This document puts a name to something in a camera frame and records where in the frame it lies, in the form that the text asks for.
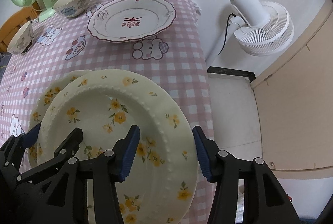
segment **wooden chair back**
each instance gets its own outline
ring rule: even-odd
[[[33,4],[33,7],[22,8],[8,18],[8,20],[2,25],[0,28],[0,52],[7,51],[10,41],[26,22],[38,17],[39,12],[36,10],[40,10],[40,8],[37,2]]]

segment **tablecloth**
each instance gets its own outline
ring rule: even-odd
[[[177,102],[191,127],[200,125],[213,138],[207,71],[191,0],[166,0],[176,9],[174,23],[136,46],[135,42],[101,41],[87,30],[93,12],[110,1],[91,0],[87,12],[77,18],[54,14],[33,25],[33,46],[25,55],[12,56],[0,84],[1,144],[11,134],[28,131],[31,110],[51,82],[74,70],[108,68],[150,78]],[[153,47],[151,54],[144,51],[147,45]],[[30,168],[27,153],[21,171]],[[207,223],[213,188],[198,176],[194,200],[182,224]]]

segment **screw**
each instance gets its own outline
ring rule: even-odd
[[[257,157],[257,158],[255,159],[255,162],[256,162],[257,164],[259,164],[259,165],[262,165],[262,164],[264,163],[264,160],[263,160],[262,158],[260,158],[260,157]]]
[[[74,163],[76,163],[76,157],[71,157],[70,159],[68,159],[68,163],[69,164],[74,164]]]
[[[219,150],[219,156],[226,157],[228,155],[228,152],[225,150]]]
[[[105,155],[105,156],[113,156],[113,155],[114,155],[114,151],[113,151],[113,150],[106,150],[106,151],[104,152],[104,155]]]

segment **beige cabinet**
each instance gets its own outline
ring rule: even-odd
[[[254,93],[262,154],[272,169],[332,169],[333,14],[307,45],[256,86]]]

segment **red pattern on plate center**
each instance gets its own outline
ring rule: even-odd
[[[122,27],[124,27],[124,26],[126,26],[127,25],[127,27],[129,27],[129,28],[131,28],[131,27],[133,27],[133,26],[139,26],[139,24],[140,24],[140,22],[138,22],[138,21],[141,21],[141,18],[142,17],[137,17],[137,18],[134,18],[134,17],[132,17],[132,18],[127,18],[127,17],[125,17],[124,19],[124,22],[123,22],[123,24],[122,24]]]

